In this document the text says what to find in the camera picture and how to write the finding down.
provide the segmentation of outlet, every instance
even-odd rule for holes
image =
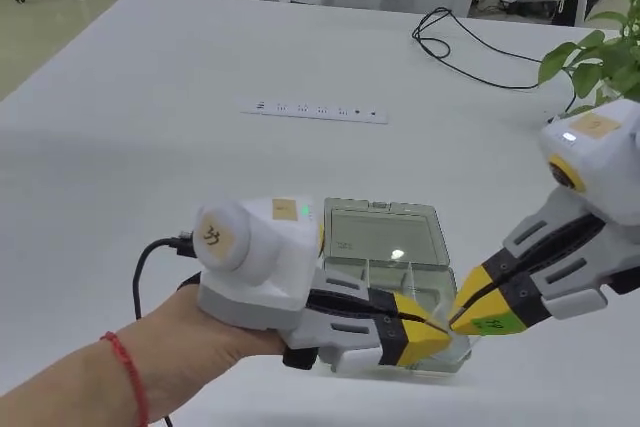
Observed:
[[[308,102],[239,102],[241,111],[246,114],[273,115],[280,117],[304,117],[309,119],[338,120],[346,122],[365,122],[386,124],[387,115],[379,109],[317,106]]]

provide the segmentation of human hand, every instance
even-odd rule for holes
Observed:
[[[160,307],[118,332],[142,378],[150,421],[171,414],[240,359],[278,355],[284,343],[275,332],[232,327],[196,304],[189,285]]]

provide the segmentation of desk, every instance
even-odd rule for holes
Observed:
[[[150,241],[201,202],[309,193],[435,205],[462,279],[554,183],[537,150],[566,79],[505,92],[428,59],[412,14],[246,0],[119,0],[0,104],[0,389],[133,318]],[[585,30],[465,20],[541,57]],[[503,82],[536,67],[436,33],[452,61]],[[389,125],[250,116],[243,97],[385,109]],[[148,311],[198,270],[154,254]],[[448,381],[318,377],[256,358],[175,416],[189,426],[635,425],[640,296],[484,339]]]

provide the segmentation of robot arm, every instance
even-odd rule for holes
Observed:
[[[452,330],[518,333],[605,308],[602,285],[619,294],[640,287],[639,127],[638,105],[620,100],[544,129],[541,147],[560,186],[472,270]]]
[[[455,299],[452,331],[522,332],[607,305],[600,288],[640,287],[640,108],[620,100],[554,122],[541,147],[560,184],[545,205],[474,268]],[[275,329],[287,365],[320,357],[334,371],[408,365],[451,342],[414,300],[316,267],[310,199],[203,209],[193,255],[205,266],[198,304],[223,322]]]

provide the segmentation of black cable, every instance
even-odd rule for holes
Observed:
[[[478,82],[481,82],[481,83],[483,83],[485,85],[489,85],[491,87],[497,87],[499,89],[505,89],[505,90],[531,90],[531,89],[535,89],[536,87],[538,87],[540,85],[537,82],[535,84],[531,84],[531,85],[503,85],[503,84],[498,84],[496,82],[492,82],[490,80],[483,79],[483,78],[478,77],[478,76],[476,76],[474,74],[466,72],[466,71],[460,69],[459,67],[456,67],[455,65],[447,62],[445,59],[451,55],[451,46],[447,42],[442,40],[442,39],[438,39],[438,38],[435,38],[435,37],[423,37],[422,36],[422,34],[425,32],[426,29],[428,29],[429,27],[431,27],[434,24],[437,24],[438,22],[440,22],[442,19],[444,19],[446,17],[451,17],[458,24],[458,26],[462,30],[464,30],[467,34],[469,34],[475,40],[480,42],[482,45],[484,45],[488,49],[493,50],[494,52],[497,52],[497,53],[502,54],[502,55],[507,55],[509,57],[514,57],[516,59],[522,59],[522,60],[526,60],[526,61],[529,61],[529,62],[534,62],[536,64],[541,64],[542,63],[541,60],[534,59],[532,57],[527,57],[526,55],[515,54],[513,52],[507,52],[506,50],[502,50],[502,49],[499,49],[497,47],[494,47],[491,44],[488,44],[487,42],[482,40],[480,37],[478,37],[476,34],[471,32],[471,30],[469,30],[467,27],[465,27],[464,24],[462,24],[462,22],[460,22],[458,20],[458,18],[453,14],[451,9],[447,9],[445,7],[438,7],[436,9],[432,10],[427,15],[425,15],[422,18],[422,20],[420,20],[420,23],[418,24],[418,26],[414,29],[414,31],[411,34],[411,37],[416,42],[418,42],[418,45],[420,45],[420,48],[429,57],[432,57],[432,58],[436,59],[441,64],[446,65],[450,69],[458,72],[461,75],[464,75],[465,77],[468,77],[470,79],[476,80]],[[445,48],[444,53],[437,54],[432,49],[430,49],[427,45],[425,45],[425,42],[435,42],[437,44],[440,44],[441,46],[443,46]],[[565,69],[563,69],[563,71],[571,79],[571,76],[569,75],[569,73]],[[575,102],[575,99],[576,99],[576,94],[575,94],[575,90],[574,90],[573,99],[571,100],[571,102],[569,103],[567,108],[565,109],[565,112],[569,111],[569,109],[571,108],[571,106]]]
[[[140,306],[140,277],[142,276],[142,269],[144,269],[144,264],[147,261],[147,258],[159,247],[173,247],[174,249],[184,248],[185,241],[183,239],[177,237],[171,237],[166,239],[159,239],[155,242],[151,242],[140,254],[140,258],[138,259],[138,263],[136,265],[136,270],[133,274],[133,308],[136,313],[136,320],[140,320],[142,318],[142,308]],[[164,423],[167,424],[167,427],[173,427],[173,422],[169,416],[164,418]]]

